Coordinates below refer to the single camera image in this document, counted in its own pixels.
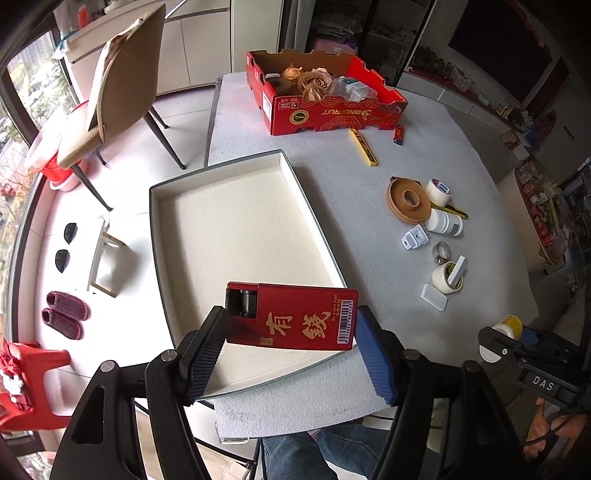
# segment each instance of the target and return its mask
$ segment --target barcode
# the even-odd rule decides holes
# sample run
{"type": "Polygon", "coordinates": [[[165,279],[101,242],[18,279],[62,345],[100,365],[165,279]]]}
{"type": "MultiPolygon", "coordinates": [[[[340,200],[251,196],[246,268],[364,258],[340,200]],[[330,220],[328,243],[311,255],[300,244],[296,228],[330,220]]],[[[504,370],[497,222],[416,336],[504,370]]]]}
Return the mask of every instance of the barcode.
{"type": "Polygon", "coordinates": [[[339,336],[336,343],[349,343],[351,321],[353,320],[353,300],[341,300],[339,316],[339,336]]]}

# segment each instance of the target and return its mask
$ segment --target blue gripper pad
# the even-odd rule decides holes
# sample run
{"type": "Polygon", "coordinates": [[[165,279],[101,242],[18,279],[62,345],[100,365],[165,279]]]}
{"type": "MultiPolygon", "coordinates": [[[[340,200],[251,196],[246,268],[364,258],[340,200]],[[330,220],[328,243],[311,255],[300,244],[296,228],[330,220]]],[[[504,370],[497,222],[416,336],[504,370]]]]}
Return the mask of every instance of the blue gripper pad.
{"type": "Polygon", "coordinates": [[[385,345],[380,338],[381,334],[383,334],[382,328],[369,307],[366,305],[359,306],[355,325],[357,346],[371,378],[371,383],[374,385],[375,392],[388,405],[393,405],[397,395],[394,386],[394,367],[388,359],[385,345]]]}

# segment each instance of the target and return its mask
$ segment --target orange circular spool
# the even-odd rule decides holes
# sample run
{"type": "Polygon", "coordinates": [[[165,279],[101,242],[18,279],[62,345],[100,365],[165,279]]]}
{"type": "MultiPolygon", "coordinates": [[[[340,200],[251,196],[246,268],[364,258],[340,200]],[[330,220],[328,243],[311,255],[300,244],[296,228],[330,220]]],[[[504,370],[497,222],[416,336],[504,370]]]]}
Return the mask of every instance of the orange circular spool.
{"type": "Polygon", "coordinates": [[[419,224],[431,214],[431,201],[416,181],[393,179],[386,191],[390,209],[404,222],[419,224]]]}

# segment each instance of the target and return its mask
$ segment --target gray tablecloth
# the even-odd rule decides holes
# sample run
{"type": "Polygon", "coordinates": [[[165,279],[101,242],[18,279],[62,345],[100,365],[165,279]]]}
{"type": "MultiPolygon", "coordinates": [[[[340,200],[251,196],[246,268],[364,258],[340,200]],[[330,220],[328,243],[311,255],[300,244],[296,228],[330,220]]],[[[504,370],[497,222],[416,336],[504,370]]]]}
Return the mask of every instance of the gray tablecloth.
{"type": "MultiPolygon", "coordinates": [[[[209,164],[282,148],[302,187],[347,285],[359,290],[380,324],[407,348],[432,361],[460,365],[479,359],[476,336],[508,314],[524,323],[538,313],[519,240],[494,182],[445,107],[402,92],[404,144],[391,131],[362,131],[379,165],[369,167],[347,130],[272,137],[245,73],[223,78],[209,164]],[[444,181],[453,203],[470,219],[458,237],[431,234],[427,245],[406,251],[400,239],[411,225],[388,208],[391,176],[426,184],[444,181]],[[469,263],[463,288],[439,312],[420,299],[436,266],[433,242],[446,241],[453,259],[469,263]]],[[[224,436],[263,436],[322,427],[384,408],[357,349],[324,364],[250,391],[215,400],[224,436]]]]}

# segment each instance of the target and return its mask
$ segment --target red cardboard fruit box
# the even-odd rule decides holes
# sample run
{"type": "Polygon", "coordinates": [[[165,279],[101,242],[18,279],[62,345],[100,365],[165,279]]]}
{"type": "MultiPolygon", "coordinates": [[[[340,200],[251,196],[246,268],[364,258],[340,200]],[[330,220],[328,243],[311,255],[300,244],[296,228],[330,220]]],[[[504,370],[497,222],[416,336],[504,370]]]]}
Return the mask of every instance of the red cardboard fruit box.
{"type": "Polygon", "coordinates": [[[369,125],[392,130],[408,103],[397,90],[384,85],[384,78],[378,72],[368,70],[359,57],[348,53],[334,55],[319,50],[311,53],[296,50],[283,50],[281,53],[250,51],[246,54],[246,76],[271,135],[293,134],[302,129],[362,129],[369,125]],[[373,88],[378,92],[378,97],[349,102],[343,97],[326,96],[322,100],[309,102],[302,100],[301,95],[279,96],[271,84],[265,81],[265,75],[281,73],[290,65],[303,67],[304,72],[322,67],[333,77],[353,77],[373,88]]]}

